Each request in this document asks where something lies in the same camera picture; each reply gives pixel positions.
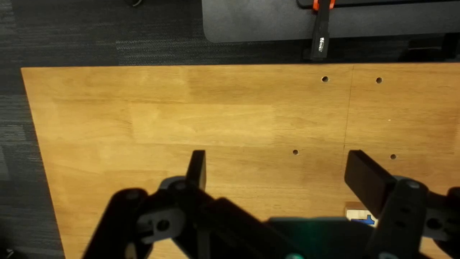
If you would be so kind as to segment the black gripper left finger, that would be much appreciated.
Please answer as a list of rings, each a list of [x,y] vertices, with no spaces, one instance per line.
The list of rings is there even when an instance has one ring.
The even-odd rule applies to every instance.
[[[190,259],[251,259],[232,233],[238,209],[206,192],[206,151],[196,150],[185,177],[166,179],[154,195],[117,192],[84,259],[149,259],[162,241],[173,241]]]

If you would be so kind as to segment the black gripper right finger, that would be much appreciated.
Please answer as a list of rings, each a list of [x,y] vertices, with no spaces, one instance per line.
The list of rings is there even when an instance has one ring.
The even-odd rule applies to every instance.
[[[452,259],[460,259],[460,187],[446,195],[409,177],[396,177],[363,150],[351,150],[346,183],[379,221],[366,259],[422,259],[430,238]]]

